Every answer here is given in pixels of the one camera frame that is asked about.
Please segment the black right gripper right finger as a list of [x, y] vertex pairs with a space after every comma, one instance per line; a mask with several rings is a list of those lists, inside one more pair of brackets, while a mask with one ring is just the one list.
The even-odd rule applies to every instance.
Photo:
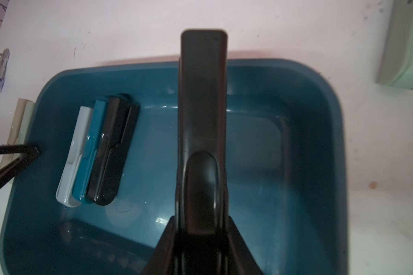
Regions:
[[263, 274], [231, 217], [228, 217], [228, 274]]

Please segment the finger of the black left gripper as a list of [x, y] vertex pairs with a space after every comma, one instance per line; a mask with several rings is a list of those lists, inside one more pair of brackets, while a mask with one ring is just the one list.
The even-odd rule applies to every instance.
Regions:
[[40, 150], [36, 145], [30, 144], [1, 145], [0, 155], [7, 154], [39, 155]]
[[0, 169], [0, 189], [2, 189], [17, 174], [27, 168], [37, 157], [38, 154], [21, 155], [7, 166]]

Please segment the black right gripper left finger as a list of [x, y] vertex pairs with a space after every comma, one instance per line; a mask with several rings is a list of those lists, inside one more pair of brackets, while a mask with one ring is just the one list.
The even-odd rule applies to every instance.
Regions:
[[176, 226], [171, 217], [142, 275], [172, 275], [174, 273], [174, 240]]

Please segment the black pruning pliers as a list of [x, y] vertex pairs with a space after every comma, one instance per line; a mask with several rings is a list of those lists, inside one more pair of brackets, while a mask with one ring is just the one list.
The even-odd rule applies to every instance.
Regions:
[[125, 99], [109, 100], [86, 192], [94, 204], [106, 206], [117, 195], [139, 111], [138, 105]]
[[180, 275], [228, 272], [227, 42], [220, 29], [187, 29], [181, 35], [175, 217]]

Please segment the grey pruning pliers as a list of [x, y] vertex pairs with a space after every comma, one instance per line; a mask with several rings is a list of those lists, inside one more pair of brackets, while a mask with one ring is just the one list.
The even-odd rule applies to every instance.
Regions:
[[70, 150], [56, 191], [56, 199], [66, 207], [78, 207], [81, 203], [72, 196], [76, 175], [87, 140], [93, 109], [81, 106], [76, 121]]

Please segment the teal pruning pliers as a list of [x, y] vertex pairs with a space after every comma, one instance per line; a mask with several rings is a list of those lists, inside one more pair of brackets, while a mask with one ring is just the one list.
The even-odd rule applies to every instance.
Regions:
[[73, 187], [72, 198], [80, 204], [89, 204], [86, 201], [86, 192], [92, 173], [96, 153], [99, 147], [99, 141], [102, 134], [104, 118], [106, 116], [107, 102], [97, 100], [95, 102], [88, 133], [85, 139], [84, 151], [76, 174], [75, 184]]

